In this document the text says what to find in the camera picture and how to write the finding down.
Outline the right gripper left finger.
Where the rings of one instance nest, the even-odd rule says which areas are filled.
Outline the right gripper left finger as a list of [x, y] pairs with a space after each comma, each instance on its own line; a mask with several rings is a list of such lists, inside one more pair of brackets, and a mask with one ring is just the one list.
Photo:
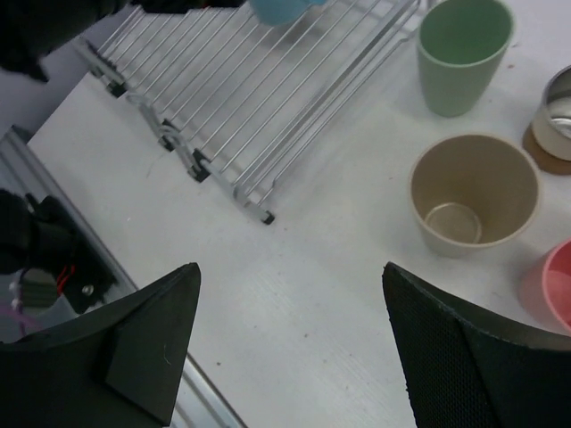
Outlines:
[[3, 427], [167, 427], [201, 287], [197, 264], [1, 346]]

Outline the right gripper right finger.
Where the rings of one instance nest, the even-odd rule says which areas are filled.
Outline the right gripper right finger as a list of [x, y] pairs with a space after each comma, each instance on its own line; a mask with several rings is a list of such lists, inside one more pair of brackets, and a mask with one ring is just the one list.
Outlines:
[[568, 427], [570, 339], [447, 293], [392, 262], [383, 293], [418, 427]]

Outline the pink cup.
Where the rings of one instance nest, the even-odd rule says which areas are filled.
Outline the pink cup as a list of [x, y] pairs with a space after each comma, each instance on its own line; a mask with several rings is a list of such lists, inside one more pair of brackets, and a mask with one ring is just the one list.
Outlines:
[[544, 327], [570, 335], [570, 240], [534, 263], [521, 282], [518, 298]]

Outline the beige tumbler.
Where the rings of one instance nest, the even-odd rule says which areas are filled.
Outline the beige tumbler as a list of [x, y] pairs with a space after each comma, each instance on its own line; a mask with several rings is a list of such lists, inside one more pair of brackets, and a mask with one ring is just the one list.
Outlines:
[[425, 245], [463, 258], [525, 231], [542, 200], [537, 168], [512, 143], [487, 134], [443, 139], [410, 171], [411, 212]]

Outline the light green tumbler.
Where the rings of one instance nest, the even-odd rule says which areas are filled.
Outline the light green tumbler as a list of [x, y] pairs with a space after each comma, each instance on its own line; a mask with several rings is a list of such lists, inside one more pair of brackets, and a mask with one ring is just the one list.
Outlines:
[[502, 1], [442, 1], [418, 28], [422, 94], [430, 111], [447, 118], [470, 111], [489, 86], [515, 27]]

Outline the light blue mug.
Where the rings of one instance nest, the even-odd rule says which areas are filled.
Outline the light blue mug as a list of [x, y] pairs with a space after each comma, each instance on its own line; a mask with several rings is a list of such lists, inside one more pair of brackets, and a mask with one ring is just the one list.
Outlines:
[[327, 0], [249, 0], [254, 15], [266, 25], [275, 27], [296, 21], [311, 7], [322, 6]]

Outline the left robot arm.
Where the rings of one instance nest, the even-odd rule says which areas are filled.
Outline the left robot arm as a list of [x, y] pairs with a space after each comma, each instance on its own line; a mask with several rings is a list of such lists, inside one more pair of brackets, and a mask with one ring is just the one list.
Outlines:
[[40, 60], [128, 6], [153, 14], [236, 9], [236, 0], [2, 0], [1, 69], [46, 83]]

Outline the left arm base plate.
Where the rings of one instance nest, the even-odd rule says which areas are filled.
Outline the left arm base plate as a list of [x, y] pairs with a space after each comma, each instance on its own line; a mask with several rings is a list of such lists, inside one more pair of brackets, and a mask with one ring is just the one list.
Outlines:
[[85, 313], [116, 283], [79, 224], [52, 195], [38, 201], [1, 191], [1, 273], [32, 268], [54, 277], [56, 291]]

